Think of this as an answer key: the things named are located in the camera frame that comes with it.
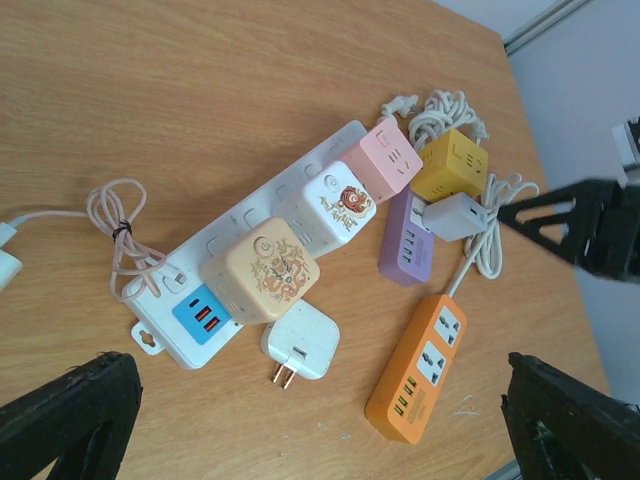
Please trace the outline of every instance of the beige cube socket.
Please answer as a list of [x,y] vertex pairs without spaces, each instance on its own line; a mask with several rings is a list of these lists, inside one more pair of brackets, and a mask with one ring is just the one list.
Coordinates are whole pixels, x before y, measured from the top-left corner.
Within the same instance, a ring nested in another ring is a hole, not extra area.
[[287,222],[271,217],[209,260],[200,276],[234,321],[274,322],[320,277]]

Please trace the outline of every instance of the purple power strip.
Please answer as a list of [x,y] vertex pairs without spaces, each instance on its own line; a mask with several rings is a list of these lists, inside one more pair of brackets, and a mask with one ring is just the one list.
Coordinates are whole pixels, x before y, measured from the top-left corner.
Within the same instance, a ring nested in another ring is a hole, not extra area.
[[405,287],[424,283],[431,275],[435,236],[422,225],[426,204],[408,185],[391,199],[378,270]]

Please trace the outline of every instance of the wood grain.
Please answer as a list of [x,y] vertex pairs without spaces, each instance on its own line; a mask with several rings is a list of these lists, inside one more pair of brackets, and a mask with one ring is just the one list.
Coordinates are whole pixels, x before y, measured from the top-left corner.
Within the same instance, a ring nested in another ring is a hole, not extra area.
[[[464,90],[486,120],[493,171],[544,183],[500,38],[431,2],[0,0],[0,218],[81,209],[130,176],[149,192],[136,238],[170,251],[349,120],[371,126],[393,95],[435,88]],[[473,271],[456,294],[469,328],[422,442],[384,440],[365,402],[461,247],[438,241],[429,283],[401,288],[377,273],[380,210],[319,260],[307,300],[342,340],[323,380],[286,392],[261,327],[199,371],[144,355],[107,288],[110,239],[82,220],[26,223],[6,246],[25,269],[0,295],[0,403],[131,352],[145,390],[122,479],[477,479],[513,456],[508,352],[606,389],[572,270],[503,231],[503,275]]]

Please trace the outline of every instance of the white plug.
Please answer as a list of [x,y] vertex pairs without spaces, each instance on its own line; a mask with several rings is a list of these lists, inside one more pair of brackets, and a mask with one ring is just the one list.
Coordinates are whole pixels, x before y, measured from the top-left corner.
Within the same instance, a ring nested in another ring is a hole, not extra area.
[[[0,247],[16,234],[16,229],[7,223],[0,223]],[[22,270],[22,262],[0,250],[0,292]]]
[[278,362],[272,381],[287,369],[283,389],[296,374],[307,380],[324,377],[340,341],[338,325],[304,300],[295,305],[262,334],[260,346],[268,357]]
[[487,210],[464,192],[427,205],[422,224],[445,242],[470,237],[487,229]]

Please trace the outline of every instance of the white cable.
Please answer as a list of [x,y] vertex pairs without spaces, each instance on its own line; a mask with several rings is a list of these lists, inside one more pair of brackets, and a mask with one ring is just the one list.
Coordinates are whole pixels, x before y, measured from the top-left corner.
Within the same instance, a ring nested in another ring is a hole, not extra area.
[[[122,201],[113,191],[114,187],[123,184],[135,185],[138,190],[140,190],[140,201],[129,215],[125,215]],[[131,235],[131,223],[144,207],[146,200],[147,192],[140,182],[133,178],[119,178],[107,183],[103,187],[96,188],[89,193],[89,196],[87,197],[86,213],[64,210],[45,210],[42,212],[27,213],[26,215],[15,218],[8,224],[11,227],[16,228],[31,218],[48,216],[89,218],[91,223],[93,223],[102,233],[108,237],[112,237],[114,240],[115,248],[111,264],[111,280],[109,282],[111,294],[117,300],[124,302],[140,296],[146,288],[149,288],[156,297],[159,297],[160,289],[158,288],[156,281],[151,276],[151,273],[164,267],[167,262],[167,257],[162,252],[137,242]],[[122,268],[121,264],[125,255],[133,260],[136,268]],[[116,280],[119,275],[140,276],[142,278],[140,287],[131,295],[124,295],[122,291],[116,291]]]
[[425,101],[423,110],[418,107],[417,95],[398,95],[383,105],[381,111],[382,118],[394,120],[396,113],[402,118],[415,114],[409,122],[409,141],[418,152],[427,142],[463,125],[469,125],[469,137],[477,144],[489,138],[484,122],[469,106],[461,91],[451,93],[435,90]]
[[484,232],[465,240],[464,254],[467,261],[451,282],[447,295],[453,296],[474,263],[483,277],[489,280],[498,278],[502,272],[502,241],[500,239],[498,210],[500,206],[511,203],[520,192],[527,188],[535,190],[534,196],[540,193],[540,188],[536,183],[523,182],[522,175],[519,173],[509,175],[504,180],[496,180],[493,173],[489,174],[487,186],[481,198],[482,206],[487,209],[488,227]]

